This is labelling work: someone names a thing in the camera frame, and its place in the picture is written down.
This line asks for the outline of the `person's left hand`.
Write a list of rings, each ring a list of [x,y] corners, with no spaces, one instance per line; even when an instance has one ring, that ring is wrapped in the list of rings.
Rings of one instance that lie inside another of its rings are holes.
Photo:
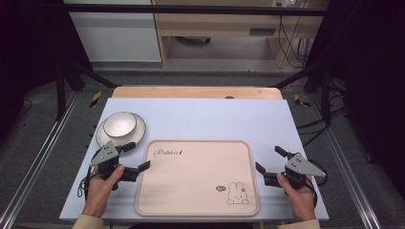
[[[113,187],[122,177],[124,169],[125,167],[123,165],[119,165],[114,172],[104,180],[98,174],[98,167],[95,167],[94,172],[96,174],[90,179],[88,196],[82,211],[83,215],[101,218],[107,208],[108,198],[112,193]]]

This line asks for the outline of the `person's right hand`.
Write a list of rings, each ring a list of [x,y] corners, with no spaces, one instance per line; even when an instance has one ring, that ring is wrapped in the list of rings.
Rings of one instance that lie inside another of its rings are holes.
[[[306,178],[306,185],[299,190],[295,190],[282,174],[278,174],[277,179],[280,186],[288,195],[294,221],[302,222],[316,219],[314,194],[312,191],[313,185],[311,184],[310,177]]]

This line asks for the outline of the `white bowl with dark rim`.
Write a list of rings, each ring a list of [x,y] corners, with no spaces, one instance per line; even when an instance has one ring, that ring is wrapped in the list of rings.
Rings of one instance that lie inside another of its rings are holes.
[[[137,127],[137,120],[131,113],[120,112],[110,115],[103,124],[103,131],[110,137],[123,137]]]

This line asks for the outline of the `white power strip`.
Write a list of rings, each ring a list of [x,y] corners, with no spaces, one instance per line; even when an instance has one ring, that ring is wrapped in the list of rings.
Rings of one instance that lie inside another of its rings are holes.
[[[271,6],[273,8],[293,8],[296,0],[272,0]]]

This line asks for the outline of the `light wooden table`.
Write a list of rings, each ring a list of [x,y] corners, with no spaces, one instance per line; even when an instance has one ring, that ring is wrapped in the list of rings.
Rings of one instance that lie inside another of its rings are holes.
[[[282,99],[276,88],[257,87],[196,87],[196,86],[121,86],[113,98],[235,98]]]

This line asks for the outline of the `black horizontal frame bar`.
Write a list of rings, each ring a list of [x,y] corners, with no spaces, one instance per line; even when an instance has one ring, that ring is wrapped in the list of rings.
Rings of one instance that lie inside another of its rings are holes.
[[[62,4],[59,8],[74,12],[116,12],[116,13],[179,13],[179,14],[234,14],[234,15],[288,15],[324,16],[328,9],[308,8],[259,8],[230,6],[181,6],[181,5],[105,5],[105,4]]]

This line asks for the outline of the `yellow black floor tape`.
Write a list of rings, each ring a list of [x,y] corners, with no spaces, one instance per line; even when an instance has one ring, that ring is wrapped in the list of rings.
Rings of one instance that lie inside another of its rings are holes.
[[[310,103],[308,102],[303,102],[299,96],[299,94],[294,94],[294,103],[299,106],[303,107],[311,107]]]
[[[102,92],[96,92],[96,93],[94,94],[94,96],[93,96],[93,98],[92,98],[92,101],[91,101],[91,103],[90,103],[90,106],[89,106],[90,108],[93,108],[93,107],[96,106],[98,100],[99,100],[100,97],[101,97],[101,94],[102,94]]]

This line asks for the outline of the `black metal stand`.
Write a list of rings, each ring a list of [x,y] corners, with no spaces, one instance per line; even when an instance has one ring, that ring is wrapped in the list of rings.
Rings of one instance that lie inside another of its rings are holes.
[[[272,85],[272,88],[281,90],[288,84],[291,84],[304,76],[308,77],[304,86],[304,90],[307,94],[312,94],[318,88],[321,88],[321,116],[327,124],[330,124],[330,68],[325,61],[317,61],[313,64],[307,65],[302,71],[280,83]]]
[[[66,111],[64,83],[68,82],[73,91],[82,91],[85,87],[84,81],[80,78],[82,74],[91,77],[93,80],[97,81],[103,86],[106,86],[107,88],[115,89],[118,87],[118,84],[105,79],[90,68],[87,68],[76,61],[71,59],[61,61],[55,68],[57,120],[60,120]]]

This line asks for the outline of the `white plate with dark rim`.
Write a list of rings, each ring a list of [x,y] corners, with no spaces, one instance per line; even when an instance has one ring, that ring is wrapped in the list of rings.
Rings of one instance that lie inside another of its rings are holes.
[[[137,120],[137,127],[136,129],[130,133],[129,135],[123,136],[123,137],[110,137],[107,136],[104,131],[103,131],[103,124],[105,122],[105,119],[97,128],[96,130],[96,142],[99,146],[103,146],[105,145],[108,141],[112,141],[114,143],[115,146],[119,146],[119,145],[124,145],[127,144],[129,142],[136,142],[139,143],[145,133],[146,133],[146,124],[144,122],[144,120],[137,114],[133,114],[132,115],[135,116],[136,120]]]

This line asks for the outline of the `wooden desk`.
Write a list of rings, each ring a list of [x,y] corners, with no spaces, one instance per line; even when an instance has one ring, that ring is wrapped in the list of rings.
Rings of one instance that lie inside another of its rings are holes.
[[[154,6],[234,6],[271,7],[272,0],[151,0]],[[326,9],[330,0],[296,0],[294,8]],[[323,21],[321,16],[225,15],[156,13],[155,24],[160,44],[160,57],[167,63],[170,39],[183,37],[264,37],[276,66],[285,67],[297,39],[314,38]]]

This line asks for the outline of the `black curtain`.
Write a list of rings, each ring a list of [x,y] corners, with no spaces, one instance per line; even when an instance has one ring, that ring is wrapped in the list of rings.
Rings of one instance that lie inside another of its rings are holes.
[[[0,141],[27,92],[56,80],[61,59],[90,68],[71,15],[42,10],[45,0],[0,0]]]
[[[309,60],[340,27],[327,58],[346,83],[350,118],[367,152],[405,198],[405,0],[330,0]]]

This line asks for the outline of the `beige tray with rabbit print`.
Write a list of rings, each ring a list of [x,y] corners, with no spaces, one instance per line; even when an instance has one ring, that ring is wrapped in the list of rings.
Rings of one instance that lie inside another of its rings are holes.
[[[250,217],[260,203],[243,141],[154,140],[141,174],[137,212],[152,217]]]

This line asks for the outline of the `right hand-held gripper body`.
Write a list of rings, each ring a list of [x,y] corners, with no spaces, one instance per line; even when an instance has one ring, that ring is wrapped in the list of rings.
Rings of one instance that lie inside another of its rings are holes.
[[[307,184],[307,176],[327,176],[323,170],[309,162],[300,153],[279,152],[279,155],[287,159],[282,175],[295,190],[299,190]]]

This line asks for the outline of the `aluminium floor rail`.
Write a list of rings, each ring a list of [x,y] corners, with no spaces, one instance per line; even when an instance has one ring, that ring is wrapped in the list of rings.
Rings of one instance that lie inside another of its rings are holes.
[[[321,224],[334,229],[381,229],[381,224],[366,197],[360,179],[346,157],[338,130],[347,127],[346,109],[335,98],[331,107],[331,123],[320,123],[323,132],[305,147],[310,159],[319,163],[328,174],[320,178],[321,199],[326,205],[329,220]]]
[[[58,140],[67,120],[69,119],[78,98],[79,93],[70,93],[69,100],[65,106],[66,111],[63,112],[53,124],[49,134],[41,145],[41,148],[38,150],[35,158],[30,164],[30,167],[27,169],[18,189],[14,193],[11,201],[8,203],[8,206],[0,215],[0,229],[12,228],[19,212],[21,211],[21,208],[32,190],[33,185],[45,166],[54,144]]]

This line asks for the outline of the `white cabinet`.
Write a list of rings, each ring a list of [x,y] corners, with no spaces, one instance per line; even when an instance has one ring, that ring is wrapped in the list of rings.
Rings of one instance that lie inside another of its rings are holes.
[[[91,62],[160,62],[153,13],[71,12]]]

